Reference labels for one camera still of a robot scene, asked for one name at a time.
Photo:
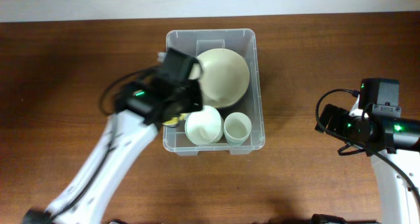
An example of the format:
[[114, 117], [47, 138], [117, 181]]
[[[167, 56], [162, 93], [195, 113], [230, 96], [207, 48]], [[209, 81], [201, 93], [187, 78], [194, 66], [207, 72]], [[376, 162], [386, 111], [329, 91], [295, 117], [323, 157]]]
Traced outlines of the yellow small bowl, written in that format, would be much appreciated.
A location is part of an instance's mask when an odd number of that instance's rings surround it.
[[187, 117], [187, 114], [180, 114], [169, 121], [163, 123], [164, 126], [167, 127], [176, 127], [180, 122], [184, 121]]

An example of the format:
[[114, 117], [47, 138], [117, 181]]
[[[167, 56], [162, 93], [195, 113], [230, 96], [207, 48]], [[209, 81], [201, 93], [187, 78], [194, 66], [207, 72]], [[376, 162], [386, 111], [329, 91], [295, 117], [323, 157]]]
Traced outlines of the white small bowl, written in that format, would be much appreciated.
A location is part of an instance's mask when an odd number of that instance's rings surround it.
[[187, 130], [204, 126], [212, 128], [221, 128], [223, 131], [223, 118], [219, 111], [212, 106], [204, 106], [203, 110], [199, 112], [193, 112], [188, 115], [184, 126], [185, 133]]

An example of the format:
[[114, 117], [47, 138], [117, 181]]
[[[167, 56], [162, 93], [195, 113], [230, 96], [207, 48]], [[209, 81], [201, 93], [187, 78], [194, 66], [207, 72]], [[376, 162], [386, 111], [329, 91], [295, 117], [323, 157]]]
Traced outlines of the mint green small bowl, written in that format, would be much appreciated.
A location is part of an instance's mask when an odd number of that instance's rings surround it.
[[218, 142], [222, 137], [222, 129], [199, 126], [186, 131], [187, 138], [195, 145], [210, 145]]

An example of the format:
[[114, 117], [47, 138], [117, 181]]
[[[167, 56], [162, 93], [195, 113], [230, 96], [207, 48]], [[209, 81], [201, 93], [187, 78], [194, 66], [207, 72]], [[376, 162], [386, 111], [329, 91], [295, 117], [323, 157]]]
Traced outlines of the cream bowl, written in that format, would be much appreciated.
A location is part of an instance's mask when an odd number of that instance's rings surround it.
[[197, 56], [204, 73], [199, 78], [203, 103], [214, 108], [229, 106], [247, 91], [249, 68], [244, 58], [229, 49], [210, 49]]

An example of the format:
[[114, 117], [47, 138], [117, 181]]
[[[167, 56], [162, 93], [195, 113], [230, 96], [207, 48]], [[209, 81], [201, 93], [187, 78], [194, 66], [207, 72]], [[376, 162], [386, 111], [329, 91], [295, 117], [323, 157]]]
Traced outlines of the dark blue bowl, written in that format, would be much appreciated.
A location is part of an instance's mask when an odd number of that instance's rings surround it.
[[218, 107], [218, 110], [228, 110], [231, 108], [235, 108], [240, 106], [244, 101], [246, 101], [247, 99], [247, 95], [248, 93], [245, 93], [238, 101], [236, 101], [235, 103], [229, 105], [229, 106], [223, 106], [223, 107]]

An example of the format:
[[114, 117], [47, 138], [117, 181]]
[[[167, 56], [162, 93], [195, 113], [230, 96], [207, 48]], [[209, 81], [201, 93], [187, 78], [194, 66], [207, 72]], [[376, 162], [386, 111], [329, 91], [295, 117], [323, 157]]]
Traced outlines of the cream cup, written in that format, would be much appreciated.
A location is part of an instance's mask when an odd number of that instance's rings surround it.
[[229, 141], [245, 141], [251, 129], [251, 120], [241, 112], [229, 114], [224, 121], [224, 136]]

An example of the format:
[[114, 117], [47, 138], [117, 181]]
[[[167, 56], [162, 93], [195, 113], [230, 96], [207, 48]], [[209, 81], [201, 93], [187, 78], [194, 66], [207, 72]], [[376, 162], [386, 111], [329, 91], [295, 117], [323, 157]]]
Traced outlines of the mint green cup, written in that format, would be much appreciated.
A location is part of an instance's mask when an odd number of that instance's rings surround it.
[[245, 141], [229, 141], [227, 140], [227, 143], [230, 146], [241, 146], [242, 144], [244, 144]]

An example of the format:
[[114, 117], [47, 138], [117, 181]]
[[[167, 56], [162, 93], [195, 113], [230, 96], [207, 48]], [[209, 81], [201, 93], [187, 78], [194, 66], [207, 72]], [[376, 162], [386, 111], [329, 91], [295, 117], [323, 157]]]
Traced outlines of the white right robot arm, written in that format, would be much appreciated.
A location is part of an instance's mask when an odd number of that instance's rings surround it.
[[393, 105], [365, 105], [350, 111], [327, 104], [315, 111], [316, 130], [365, 152], [381, 199], [383, 223], [419, 222], [419, 122], [398, 117]]

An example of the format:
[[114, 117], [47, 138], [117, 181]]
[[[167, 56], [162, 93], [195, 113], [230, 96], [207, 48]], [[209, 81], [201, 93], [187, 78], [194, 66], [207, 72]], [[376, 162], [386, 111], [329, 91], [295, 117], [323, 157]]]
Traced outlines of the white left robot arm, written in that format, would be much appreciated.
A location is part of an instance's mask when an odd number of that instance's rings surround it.
[[100, 223], [122, 179], [161, 125], [202, 108], [196, 79], [128, 83], [116, 95], [115, 111], [73, 181], [46, 210], [28, 210], [22, 222]]

